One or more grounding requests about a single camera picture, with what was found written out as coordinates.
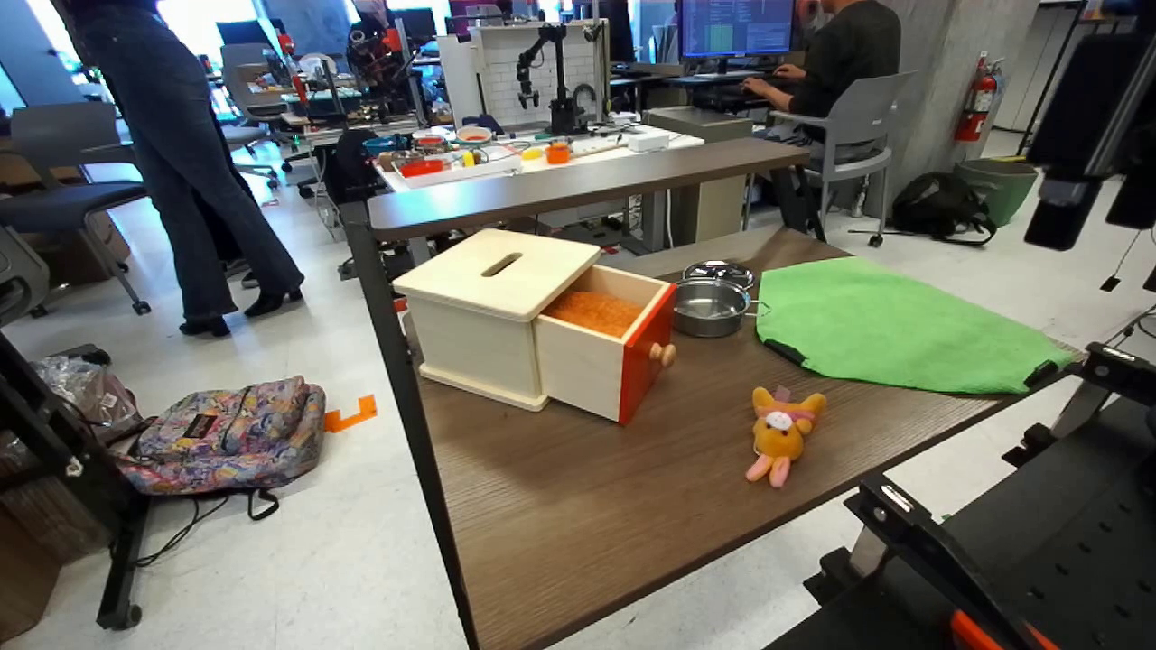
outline stuffed animal toy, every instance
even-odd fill
[[[753,406],[760,460],[753,461],[749,482],[770,477],[775,488],[784,488],[790,477],[790,461],[801,460],[806,439],[817,429],[817,420],[828,410],[828,396],[810,393],[806,401],[790,406],[790,396],[757,387]]]

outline fire extinguisher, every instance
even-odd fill
[[[958,145],[979,145],[984,142],[984,134],[989,127],[989,114],[998,107],[998,94],[1001,94],[998,64],[979,59],[975,76],[969,82],[961,124],[953,130]]]

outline wooden table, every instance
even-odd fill
[[[631,426],[551,406],[516,413],[453,387],[420,384],[397,317],[388,310],[389,259],[374,237],[450,223],[493,223],[540,211],[782,170],[798,147],[718,142],[546,176],[477,182],[374,198],[342,211],[353,265],[375,317],[403,423],[423,477],[429,520],[477,646],[544,646],[671,577],[789,525],[864,473],[989,416],[993,401],[831,384],[806,375],[753,329],[730,341],[677,341],[681,363],[657,378]],[[753,269],[789,269],[840,251],[782,231]],[[749,485],[753,387],[824,390],[831,413],[784,491]]]

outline gray floor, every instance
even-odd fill
[[[1136,231],[1089,223],[1075,254],[1022,241],[1028,206],[985,251],[937,247],[892,235],[872,251],[858,228],[869,219],[831,217],[836,247],[872,257],[1036,327],[1063,343],[1084,346],[1120,331],[1156,305],[1141,293],[1156,265],[1148,235],[1120,269],[1120,290],[1101,293]],[[105,282],[56,299],[41,323],[15,323],[9,337],[22,353],[41,357],[75,343],[111,349],[116,374],[137,393],[140,413],[162,413],[190,390],[241,387],[252,378],[306,375],[329,390],[329,406],[353,413],[374,393],[381,416],[327,441],[323,465],[285,488],[281,512],[249,525],[241,504],[150,569],[137,585],[146,621],[133,631],[94,624],[105,558],[67,569],[44,621],[15,641],[15,650],[297,650],[297,646],[464,646],[453,591],[434,549],[434,531],[404,453],[388,375],[375,357],[362,290],[336,278],[347,257],[327,228],[317,201],[297,193],[268,195],[268,219],[306,271],[304,305],[259,327],[236,317],[233,341],[186,341],[169,271],[169,251],[157,212],[137,201],[116,212],[133,247],[133,282],[157,313],[137,317],[122,293]],[[953,512],[1010,473],[1010,453],[1031,423],[1052,423],[1078,384],[1067,378],[1020,401],[998,420],[953,439],[892,469],[937,512]],[[150,520],[150,549],[162,546],[190,516],[190,505],[162,505]],[[858,520],[824,505],[682,583],[582,629],[562,646],[765,646],[814,611],[801,577],[836,546],[858,538]]]

